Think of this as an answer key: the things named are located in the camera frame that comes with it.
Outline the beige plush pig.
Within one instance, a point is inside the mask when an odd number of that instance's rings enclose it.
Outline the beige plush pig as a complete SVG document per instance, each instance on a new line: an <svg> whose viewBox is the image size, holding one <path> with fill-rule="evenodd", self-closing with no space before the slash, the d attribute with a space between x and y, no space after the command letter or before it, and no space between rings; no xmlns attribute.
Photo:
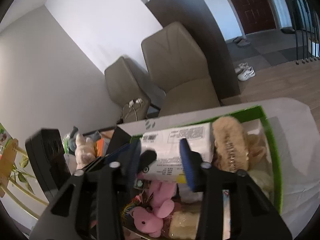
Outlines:
<svg viewBox="0 0 320 240"><path fill-rule="evenodd" d="M80 170L95 161L95 142L90 137L84 137L78 133L75 143L76 169Z"/></svg>

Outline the pink plush bunny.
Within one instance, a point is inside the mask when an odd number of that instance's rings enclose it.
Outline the pink plush bunny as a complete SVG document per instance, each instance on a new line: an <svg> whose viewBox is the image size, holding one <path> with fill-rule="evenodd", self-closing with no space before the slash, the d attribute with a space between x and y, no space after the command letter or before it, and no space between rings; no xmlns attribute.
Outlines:
<svg viewBox="0 0 320 240"><path fill-rule="evenodd" d="M177 184L153 180L141 195L142 203L134 207L131 217L136 229L152 238L161 236L164 219L174 210L172 197L176 195Z"/></svg>

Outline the orange carton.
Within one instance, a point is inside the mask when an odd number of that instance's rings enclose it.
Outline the orange carton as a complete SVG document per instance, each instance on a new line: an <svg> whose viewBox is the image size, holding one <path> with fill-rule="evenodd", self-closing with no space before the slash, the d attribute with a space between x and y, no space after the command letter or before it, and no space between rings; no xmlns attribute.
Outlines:
<svg viewBox="0 0 320 240"><path fill-rule="evenodd" d="M103 138L99 139L95 143L97 157L102 157L104 155L104 145L105 141Z"/></svg>

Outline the green plant box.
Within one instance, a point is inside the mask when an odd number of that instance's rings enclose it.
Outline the green plant box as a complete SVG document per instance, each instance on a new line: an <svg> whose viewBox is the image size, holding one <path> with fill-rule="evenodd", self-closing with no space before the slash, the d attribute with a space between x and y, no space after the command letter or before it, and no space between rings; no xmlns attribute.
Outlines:
<svg viewBox="0 0 320 240"><path fill-rule="evenodd" d="M0 148L1 153L7 147L8 143L12 140L11 135L7 132L2 124L0 124Z"/></svg>

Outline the black slatted room divider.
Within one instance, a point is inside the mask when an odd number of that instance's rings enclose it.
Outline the black slatted room divider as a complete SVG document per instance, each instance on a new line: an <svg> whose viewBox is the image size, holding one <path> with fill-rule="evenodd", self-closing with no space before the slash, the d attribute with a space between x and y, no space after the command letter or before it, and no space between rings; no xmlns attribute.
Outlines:
<svg viewBox="0 0 320 240"><path fill-rule="evenodd" d="M319 8L314 0L285 0L295 31L295 64L319 61Z"/></svg>

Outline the green storage box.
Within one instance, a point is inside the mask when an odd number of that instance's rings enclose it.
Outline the green storage box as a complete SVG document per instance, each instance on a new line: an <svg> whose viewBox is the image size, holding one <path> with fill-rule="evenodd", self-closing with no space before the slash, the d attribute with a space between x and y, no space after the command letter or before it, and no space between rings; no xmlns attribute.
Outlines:
<svg viewBox="0 0 320 240"><path fill-rule="evenodd" d="M268 173L272 179L273 189L268 197L263 193L248 172L222 172L213 169L211 184L205 184L209 195L218 190L228 190L231 195L231 238L232 239L277 239L277 233L285 232L280 213L283 204L283 189L280 159L278 149L270 123L261 106L253 106L232 113L248 135L259 136L266 147L266 154L256 163L254 170ZM146 129L144 132L131 132L131 141L139 140L142 148L154 149L155 145L163 140L164 143L173 143L178 146L181 139L187 139L192 150L199 144L205 148L203 142L205 134L212 132L212 123L219 119L214 116L197 122L181 124L165 124L164 120L155 120L155 129Z"/></svg>

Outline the beige chair far left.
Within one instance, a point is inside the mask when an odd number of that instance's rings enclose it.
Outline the beige chair far left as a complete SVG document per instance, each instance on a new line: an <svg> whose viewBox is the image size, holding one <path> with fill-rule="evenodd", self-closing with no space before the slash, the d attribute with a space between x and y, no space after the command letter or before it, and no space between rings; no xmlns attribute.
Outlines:
<svg viewBox="0 0 320 240"><path fill-rule="evenodd" d="M111 100L120 107L118 124L143 120L151 99L136 80L129 60L120 57L104 71L106 87Z"/></svg>

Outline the beige chair near cabinet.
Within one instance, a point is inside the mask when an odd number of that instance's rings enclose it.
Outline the beige chair near cabinet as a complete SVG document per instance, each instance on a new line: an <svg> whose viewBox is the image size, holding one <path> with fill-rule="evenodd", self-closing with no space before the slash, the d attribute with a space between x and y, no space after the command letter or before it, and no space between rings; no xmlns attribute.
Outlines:
<svg viewBox="0 0 320 240"><path fill-rule="evenodd" d="M220 106L207 59L179 22L174 22L141 44L153 84L165 92L159 116Z"/></svg>

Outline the dark cabinet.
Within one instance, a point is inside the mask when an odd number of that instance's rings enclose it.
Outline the dark cabinet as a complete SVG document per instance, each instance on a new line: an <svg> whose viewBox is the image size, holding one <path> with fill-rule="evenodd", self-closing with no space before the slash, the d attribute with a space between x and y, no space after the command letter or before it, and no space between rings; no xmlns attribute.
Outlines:
<svg viewBox="0 0 320 240"><path fill-rule="evenodd" d="M204 0L151 0L146 3L162 27L180 22L203 51L219 99L240 94L227 44Z"/></svg>

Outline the yellow white packet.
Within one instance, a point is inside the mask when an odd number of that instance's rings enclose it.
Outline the yellow white packet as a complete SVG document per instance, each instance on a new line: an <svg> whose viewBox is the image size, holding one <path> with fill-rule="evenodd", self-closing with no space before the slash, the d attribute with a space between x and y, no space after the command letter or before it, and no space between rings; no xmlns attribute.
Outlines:
<svg viewBox="0 0 320 240"><path fill-rule="evenodd" d="M157 159L140 172L138 179L185 183L180 157L181 139L187 139L190 149L199 153L203 161L212 161L214 139L210 122L146 132L140 138L141 152L153 150Z"/></svg>

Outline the multicolour spiky rubber ball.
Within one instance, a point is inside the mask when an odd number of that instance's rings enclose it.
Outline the multicolour spiky rubber ball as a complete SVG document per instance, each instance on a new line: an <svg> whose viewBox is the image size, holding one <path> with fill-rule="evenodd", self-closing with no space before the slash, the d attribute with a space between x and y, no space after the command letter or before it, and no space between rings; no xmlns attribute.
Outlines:
<svg viewBox="0 0 320 240"><path fill-rule="evenodd" d="M121 212L121 217L127 218L127 217L131 216L131 211L135 207L140 206L140 207L146 208L147 206L149 206L149 202L150 202L149 197L143 198L142 195L135 196L135 198L133 198L131 200L131 202L123 208L123 210Z"/></svg>

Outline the white plush dog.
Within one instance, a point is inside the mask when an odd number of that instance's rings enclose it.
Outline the white plush dog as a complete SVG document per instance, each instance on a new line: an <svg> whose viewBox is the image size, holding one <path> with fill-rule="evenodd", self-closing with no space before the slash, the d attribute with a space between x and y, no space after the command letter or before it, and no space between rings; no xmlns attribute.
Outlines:
<svg viewBox="0 0 320 240"><path fill-rule="evenodd" d="M264 171L249 170L249 176L260 187L265 196L270 199L270 193L273 191L273 179Z"/></svg>

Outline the black storage box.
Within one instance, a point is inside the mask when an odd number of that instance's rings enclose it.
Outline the black storage box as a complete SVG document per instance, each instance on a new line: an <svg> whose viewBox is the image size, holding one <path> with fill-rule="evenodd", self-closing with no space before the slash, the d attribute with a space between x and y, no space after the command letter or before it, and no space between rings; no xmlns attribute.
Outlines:
<svg viewBox="0 0 320 240"><path fill-rule="evenodd" d="M68 135L66 138L69 140L68 143L71 143L71 139ZM109 130L100 130L95 131L94 133L89 133L87 137L91 137L93 139L97 139L98 137L103 138L105 141L104 145L104 156L113 153L117 149L121 148L122 146L130 143L131 136L127 134L125 131L123 131L121 128L116 127L114 129ZM64 139L63 143L66 146L67 139ZM68 153L64 154L64 158L67 164L67 167L71 174L73 174L76 171L76 158L75 155L71 154L72 151L69 149Z"/></svg>

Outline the white sneakers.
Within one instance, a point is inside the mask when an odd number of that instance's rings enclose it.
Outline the white sneakers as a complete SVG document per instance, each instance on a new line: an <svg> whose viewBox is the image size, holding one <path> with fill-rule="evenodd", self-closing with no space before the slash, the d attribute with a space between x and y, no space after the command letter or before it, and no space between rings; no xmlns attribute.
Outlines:
<svg viewBox="0 0 320 240"><path fill-rule="evenodd" d="M253 67L251 67L247 62L240 63L235 68L235 73L236 73L239 81L247 81L250 78L255 76L255 71L254 71Z"/></svg>

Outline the round wooden side table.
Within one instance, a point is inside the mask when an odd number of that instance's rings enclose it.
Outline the round wooden side table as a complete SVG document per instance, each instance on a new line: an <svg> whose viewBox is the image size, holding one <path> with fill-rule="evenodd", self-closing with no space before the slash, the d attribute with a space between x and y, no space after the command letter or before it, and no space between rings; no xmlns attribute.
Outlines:
<svg viewBox="0 0 320 240"><path fill-rule="evenodd" d="M48 203L37 197L28 181L36 179L24 168L29 164L27 152L20 148L17 139L10 139L4 146L1 145L1 198L8 195L28 215L38 220L40 215L21 202L8 188L11 184L32 200L47 206Z"/></svg>

